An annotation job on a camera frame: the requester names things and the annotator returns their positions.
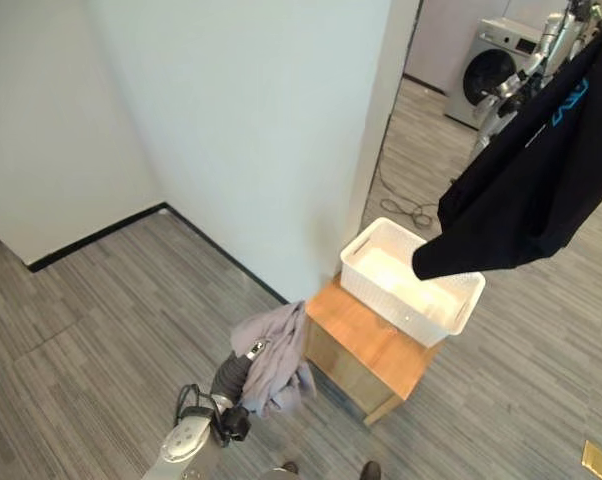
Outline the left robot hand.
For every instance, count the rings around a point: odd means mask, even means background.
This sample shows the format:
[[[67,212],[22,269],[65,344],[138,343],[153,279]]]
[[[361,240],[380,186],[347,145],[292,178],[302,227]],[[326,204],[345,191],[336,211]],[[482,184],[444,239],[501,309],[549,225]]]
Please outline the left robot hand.
[[[232,351],[215,373],[211,386],[211,394],[223,397],[233,405],[237,405],[252,363],[265,350],[269,343],[269,340],[258,339],[247,353],[241,356]]]

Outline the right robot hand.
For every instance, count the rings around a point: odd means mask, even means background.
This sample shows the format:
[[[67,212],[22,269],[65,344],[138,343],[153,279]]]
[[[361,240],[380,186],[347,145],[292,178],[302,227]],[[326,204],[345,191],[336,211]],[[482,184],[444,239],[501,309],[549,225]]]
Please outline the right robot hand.
[[[519,70],[486,94],[473,112],[479,130],[471,158],[477,157],[517,115],[526,102],[526,84],[531,79],[524,70]]]

